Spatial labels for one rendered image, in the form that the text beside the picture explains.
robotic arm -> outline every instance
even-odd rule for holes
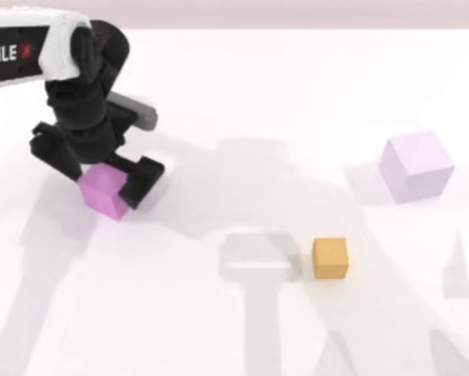
[[[81,165],[122,170],[128,179],[119,194],[137,208],[164,166],[116,153],[141,117],[154,119],[146,130],[157,120],[153,109],[139,112],[130,99],[111,92],[128,53],[128,40],[110,23],[54,9],[0,9],[0,86],[44,80],[56,115],[56,124],[34,128],[32,154],[74,181]]]

white table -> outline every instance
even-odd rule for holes
[[[128,36],[161,119],[124,154],[168,175],[121,223],[29,155],[42,83],[0,89],[0,375],[469,376],[469,31]],[[455,174],[396,206],[376,163],[426,128]]]

small orange cube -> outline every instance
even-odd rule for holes
[[[312,247],[314,277],[344,279],[349,267],[347,244],[344,238],[319,238]]]

cube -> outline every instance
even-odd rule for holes
[[[345,239],[315,239],[312,247],[312,264],[314,277],[317,279],[344,279],[349,267]]]
[[[444,146],[431,131],[388,140],[379,164],[397,204],[441,195],[453,169]]]
[[[118,194],[126,179],[124,172],[101,163],[91,166],[78,185],[86,206],[119,221],[130,209]]]

light pink cube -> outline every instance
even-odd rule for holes
[[[380,172],[396,203],[437,197],[453,173],[453,163],[436,134],[430,131],[390,139]]]
[[[94,164],[78,180],[86,206],[117,221],[130,207],[119,196],[127,175],[108,164]]]

